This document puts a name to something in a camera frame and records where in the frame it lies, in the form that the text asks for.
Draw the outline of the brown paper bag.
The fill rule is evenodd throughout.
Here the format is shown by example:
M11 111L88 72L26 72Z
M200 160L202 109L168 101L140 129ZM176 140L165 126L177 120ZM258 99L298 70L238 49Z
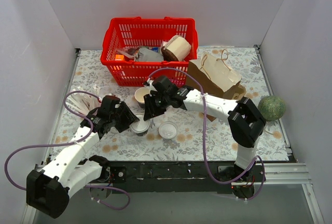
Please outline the brown paper bag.
M230 89L241 82L242 76L226 64L225 59L217 58L206 51L200 59L190 60L186 76L186 85L193 87L186 99L188 111L204 112L209 120L227 121L229 112L237 106L236 100L230 100Z

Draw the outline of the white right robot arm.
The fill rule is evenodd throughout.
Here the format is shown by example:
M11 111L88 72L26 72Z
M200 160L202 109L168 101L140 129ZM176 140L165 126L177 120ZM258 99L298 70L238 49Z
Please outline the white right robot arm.
M144 120L163 115L171 106L187 111L205 111L209 116L227 121L232 137L238 144L235 176L240 181L249 180L253 176L257 144L266 120L251 99L243 97L240 100L227 100L203 95L190 86L177 87L167 76L148 79L144 85L149 88L149 93L144 96Z

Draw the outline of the black paper coffee cup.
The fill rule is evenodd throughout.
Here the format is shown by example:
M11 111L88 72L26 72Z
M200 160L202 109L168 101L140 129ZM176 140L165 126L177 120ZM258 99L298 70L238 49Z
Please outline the black paper coffee cup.
M145 129L131 129L131 131L137 136L144 136L148 132L148 128Z

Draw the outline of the white plastic cup lid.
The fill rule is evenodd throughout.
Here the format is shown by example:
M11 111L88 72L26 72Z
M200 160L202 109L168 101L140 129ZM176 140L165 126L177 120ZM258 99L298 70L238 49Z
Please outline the white plastic cup lid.
M173 122L167 121L159 126L158 132L163 139L173 139L177 135L178 129Z

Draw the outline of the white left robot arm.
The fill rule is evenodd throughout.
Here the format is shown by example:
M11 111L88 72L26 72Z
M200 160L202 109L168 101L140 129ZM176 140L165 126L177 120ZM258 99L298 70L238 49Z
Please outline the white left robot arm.
M27 205L58 218L67 208L70 198L91 182L124 181L124 167L113 167L101 156L94 155L88 160L85 156L111 128L121 133L138 121L139 118L125 102L111 95L103 97L101 105L83 117L72 144L41 170L32 170L28 174Z

